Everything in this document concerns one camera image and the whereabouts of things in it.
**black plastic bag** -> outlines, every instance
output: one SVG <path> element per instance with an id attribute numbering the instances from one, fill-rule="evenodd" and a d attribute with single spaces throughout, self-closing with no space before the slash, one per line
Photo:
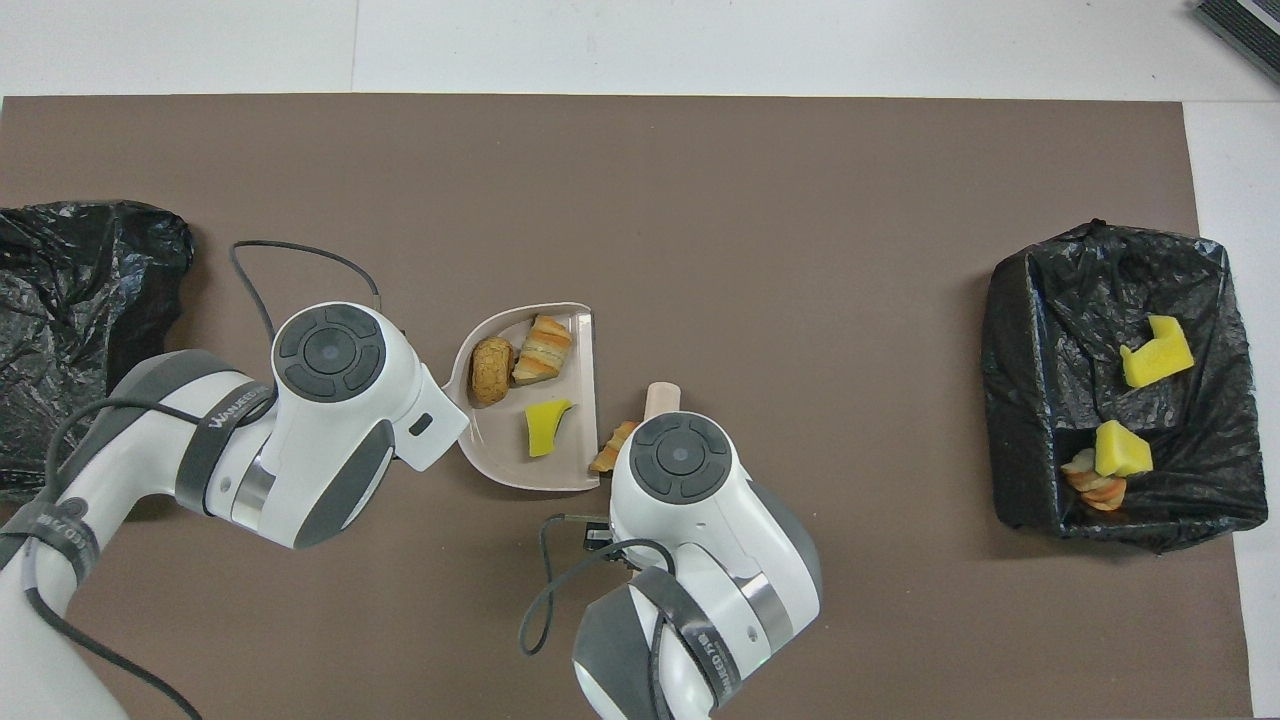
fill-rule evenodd
<path id="1" fill-rule="evenodd" d="M 0 210 L 0 500 L 35 497 L 58 424 L 164 351 L 193 252 L 182 218 L 141 202 Z"/>
<path id="2" fill-rule="evenodd" d="M 1149 315 L 1178 318 L 1196 366 L 1134 389 L 1119 348 L 1151 340 Z M 982 346 L 1006 525 L 1165 552 L 1266 520 L 1253 370 L 1221 245 L 1093 220 L 1027 247 L 992 274 Z M 1151 443 L 1156 469 L 1103 512 L 1060 466 L 1112 419 Z"/>

